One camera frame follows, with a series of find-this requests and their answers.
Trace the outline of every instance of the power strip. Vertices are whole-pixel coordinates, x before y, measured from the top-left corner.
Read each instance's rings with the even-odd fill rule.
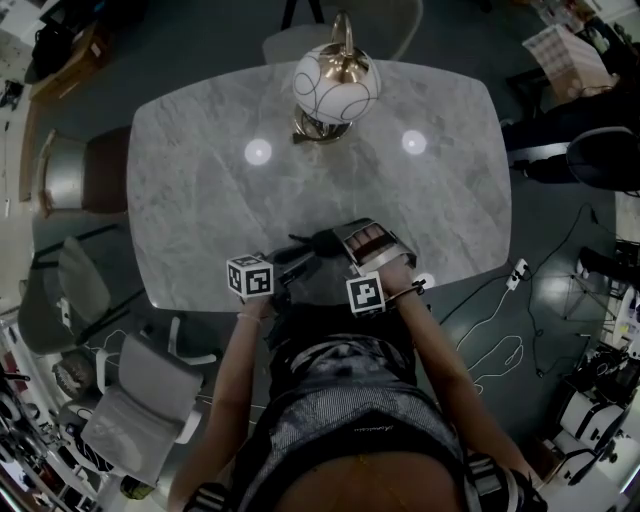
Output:
[[[527,266],[527,262],[523,258],[520,258],[518,260],[518,263],[516,264],[516,267],[513,269],[511,275],[507,279],[507,288],[509,288],[509,290],[513,291],[516,289],[518,283],[522,281],[524,273],[528,268],[529,267]]]

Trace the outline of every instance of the black cable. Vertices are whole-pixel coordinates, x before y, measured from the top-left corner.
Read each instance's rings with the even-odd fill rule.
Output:
[[[455,308],[453,308],[451,311],[449,311],[444,316],[444,318],[442,320],[440,320],[440,325],[443,325],[449,319],[449,317],[451,317],[451,315],[453,315],[462,306],[464,306],[467,302],[469,302],[480,290],[484,289],[485,287],[487,287],[488,285],[490,285],[494,281],[497,281],[498,279],[506,279],[510,275],[511,274],[506,274],[506,275],[494,277],[493,279],[489,279],[488,281],[485,281],[483,284],[478,286],[478,288],[476,288],[475,291],[473,291],[470,295],[468,295],[462,302],[460,302]]]
[[[553,364],[547,368],[546,370],[541,370],[539,368],[537,368],[537,374],[539,377],[544,377],[545,375],[548,375],[549,373],[551,373],[553,371],[553,369],[558,366],[558,363],[560,363],[560,361],[564,361],[564,360],[571,360],[571,361],[575,361],[578,362],[580,361],[580,359],[582,359],[582,356],[584,355],[584,349],[585,347],[589,344],[589,342],[591,341],[591,336],[588,336],[586,338],[586,341],[584,343],[584,346],[582,347],[582,350],[580,351],[580,355],[578,356],[560,356],[558,358],[556,358],[556,360],[553,362]]]
[[[542,262],[538,265],[538,267],[534,270],[531,271],[530,267],[525,267],[524,272],[529,272],[529,278],[527,279],[524,275],[521,276],[521,280],[522,281],[530,281],[530,286],[529,286],[529,299],[527,301],[527,313],[529,315],[529,318],[531,318],[531,325],[533,326],[533,338],[531,340],[531,348],[533,351],[533,362],[535,365],[535,369],[536,369],[536,374],[538,375],[538,377],[542,378],[544,377],[547,373],[549,373],[553,367],[556,365],[557,362],[559,362],[560,360],[563,359],[563,357],[558,358],[554,364],[551,366],[551,368],[549,368],[547,371],[542,371],[538,365],[538,353],[537,353],[537,341],[539,338],[541,338],[544,335],[544,329],[538,329],[538,325],[536,323],[536,318],[533,315],[532,311],[531,311],[531,301],[533,299],[533,278],[536,276],[536,274],[540,271],[540,269],[549,261],[549,259],[551,259],[551,257],[557,253],[560,249],[562,249],[562,247],[564,247],[564,245],[569,241],[569,238],[571,238],[571,235],[573,234],[574,230],[576,229],[576,226],[578,225],[578,221],[580,220],[580,216],[582,215],[582,211],[585,209],[585,207],[589,207],[591,209],[591,221],[594,224],[597,224],[598,226],[602,227],[603,229],[607,229],[604,226],[602,226],[599,222],[598,222],[598,218],[595,214],[595,209],[593,208],[593,205],[591,203],[583,203],[580,208],[578,209],[578,213],[576,214],[576,218],[573,221],[573,224],[571,225],[571,228],[569,228],[569,231],[567,232],[567,234],[565,235],[565,237],[562,239],[562,241],[557,245],[557,247],[555,249],[553,249],[549,254],[547,254],[544,259],[542,260]],[[512,269],[515,269],[515,266],[513,265],[513,263],[511,262],[510,258],[507,258],[507,262],[509,263],[509,265],[511,266]],[[498,281],[499,279],[506,279],[508,277],[510,277],[511,274],[506,274],[506,275],[501,275],[501,276],[497,276],[494,277],[492,279],[489,279],[488,281],[484,282],[483,284],[481,284],[478,288],[476,288],[470,295],[468,295],[462,302],[460,302],[456,307],[454,307],[451,311],[449,311],[449,313],[447,313],[444,318],[442,320],[440,320],[440,324],[444,325],[444,323],[451,317],[451,315],[453,315],[456,311],[458,311],[462,306],[464,306],[469,300],[471,300],[478,292],[480,292],[481,290],[483,290],[484,288],[486,288],[488,285],[490,285],[491,283],[493,283],[494,281]]]
[[[540,263],[538,265],[538,268],[536,268],[535,272],[531,272],[531,270],[529,268],[527,268],[527,270],[529,271],[529,274],[531,277],[529,277],[529,279],[527,279],[527,281],[531,281],[533,279],[533,277],[540,271],[540,269],[542,268],[542,266],[549,261],[549,259],[551,258],[551,256],[553,256],[555,253],[557,253],[560,249],[562,249],[562,247],[564,246],[564,244],[566,244],[569,241],[569,238],[571,237],[571,235],[573,234],[573,230],[576,229],[576,226],[578,225],[578,221],[580,220],[580,215],[582,214],[582,210],[584,210],[585,206],[588,206],[589,208],[591,208],[591,211],[593,212],[593,206],[591,205],[591,203],[583,203],[582,206],[580,207],[580,209],[578,210],[578,213],[576,215],[576,219],[573,221],[573,224],[571,225],[571,228],[569,229],[569,231],[567,232],[566,236],[562,239],[562,242],[560,242],[558,244],[558,246],[551,251],[549,254],[547,254],[547,256],[542,260],[542,263]]]

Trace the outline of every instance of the white globe lamp shade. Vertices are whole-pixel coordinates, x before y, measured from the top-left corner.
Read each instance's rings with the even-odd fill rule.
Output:
[[[293,93],[300,108],[312,119],[325,124],[348,124],[367,114],[380,96],[380,74],[373,59],[360,52],[366,73],[359,81],[343,82],[340,77],[326,76],[321,69],[325,44],[308,52],[293,74]]]

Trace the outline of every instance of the gold lamp base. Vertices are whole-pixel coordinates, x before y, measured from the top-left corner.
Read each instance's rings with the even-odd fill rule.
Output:
[[[351,126],[345,124],[325,124],[309,117],[307,113],[296,105],[294,112],[294,122],[296,131],[293,134],[293,143],[315,142],[317,144],[328,144],[342,137]]]

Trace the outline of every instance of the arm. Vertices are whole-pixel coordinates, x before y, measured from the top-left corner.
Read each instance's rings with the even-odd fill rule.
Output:
[[[266,304],[265,299],[252,299],[242,312],[260,318]],[[220,363],[204,436],[171,484],[169,511],[181,512],[195,490],[203,482],[214,481],[247,438],[259,335],[258,322],[252,318],[238,318]]]
[[[381,235],[382,232],[372,226],[354,235],[348,243],[355,250]],[[411,272],[400,258],[390,261],[378,271],[382,286],[390,296],[411,287]],[[420,297],[409,293],[398,298],[396,306],[409,328],[442,410],[465,445],[475,452],[490,455],[504,467],[535,476],[516,444],[485,408],[464,361]]]

